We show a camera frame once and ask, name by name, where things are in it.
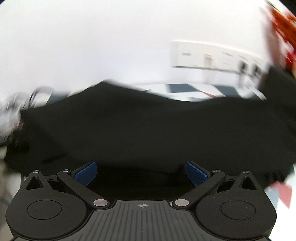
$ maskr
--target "wall outlet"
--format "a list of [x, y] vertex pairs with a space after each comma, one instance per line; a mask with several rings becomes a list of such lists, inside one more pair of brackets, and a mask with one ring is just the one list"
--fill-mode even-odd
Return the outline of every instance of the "wall outlet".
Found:
[[239, 72], [242, 61], [248, 65], [248, 74], [253, 74], [256, 65], [261, 69], [265, 68], [265, 62], [259, 55], [229, 46], [183, 41], [173, 41], [171, 45], [173, 67], [210, 67]]

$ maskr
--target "ribbed surface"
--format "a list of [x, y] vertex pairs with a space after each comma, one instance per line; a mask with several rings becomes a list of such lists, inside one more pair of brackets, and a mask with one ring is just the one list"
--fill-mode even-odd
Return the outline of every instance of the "ribbed surface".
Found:
[[166, 201], [117, 201], [98, 210], [85, 226], [61, 241], [222, 241], [201, 229], [191, 213]]

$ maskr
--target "blue pad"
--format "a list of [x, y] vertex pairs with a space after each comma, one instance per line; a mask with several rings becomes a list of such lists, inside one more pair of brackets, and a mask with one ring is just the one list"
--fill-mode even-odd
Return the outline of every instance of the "blue pad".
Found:
[[189, 162], [186, 164], [186, 175], [196, 186], [202, 184], [208, 179], [207, 174]]
[[96, 163], [93, 162], [87, 167], [83, 168], [81, 171], [77, 172], [74, 176], [74, 179], [81, 183], [83, 186], [87, 186], [97, 174]]

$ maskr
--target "white wall background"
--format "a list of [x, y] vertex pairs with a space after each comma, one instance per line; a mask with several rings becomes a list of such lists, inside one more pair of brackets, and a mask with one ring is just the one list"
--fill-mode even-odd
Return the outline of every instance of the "white wall background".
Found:
[[6, 0], [0, 93], [81, 89], [106, 78], [201, 82], [201, 70], [170, 67], [171, 40], [229, 45], [269, 61], [263, 6], [264, 0]]

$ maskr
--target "silver screw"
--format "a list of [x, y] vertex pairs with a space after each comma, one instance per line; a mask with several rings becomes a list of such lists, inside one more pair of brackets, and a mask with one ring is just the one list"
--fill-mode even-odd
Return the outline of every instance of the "silver screw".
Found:
[[177, 206], [184, 207], [184, 206], [187, 206], [187, 205], [189, 204], [189, 201], [186, 200], [186, 199], [177, 199], [177, 200], [175, 201], [175, 204], [176, 204]]
[[105, 199], [94, 200], [94, 205], [98, 207], [103, 207], [103, 206], [106, 206], [107, 204], [108, 204], [108, 201]]

